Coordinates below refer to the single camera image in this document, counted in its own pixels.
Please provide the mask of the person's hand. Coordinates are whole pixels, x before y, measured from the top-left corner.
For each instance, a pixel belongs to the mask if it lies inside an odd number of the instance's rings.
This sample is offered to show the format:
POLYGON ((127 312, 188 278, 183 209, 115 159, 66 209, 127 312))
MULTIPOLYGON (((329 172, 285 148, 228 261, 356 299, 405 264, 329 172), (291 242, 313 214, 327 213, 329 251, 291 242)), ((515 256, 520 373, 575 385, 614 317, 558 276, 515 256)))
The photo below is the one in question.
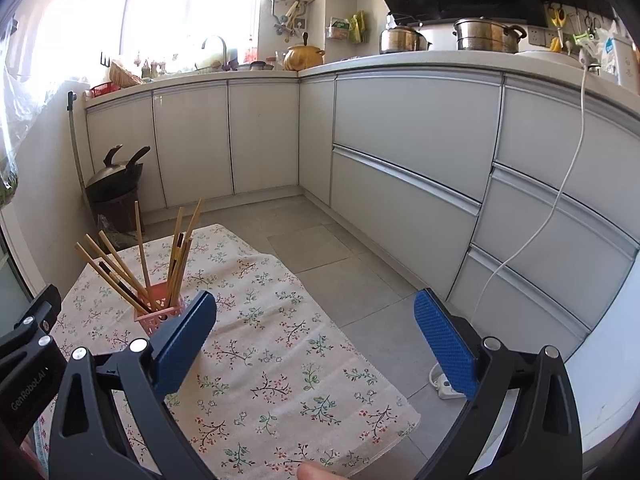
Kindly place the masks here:
POLYGON ((347 480, 345 477, 314 462, 302 463, 296 471, 297 480, 347 480))

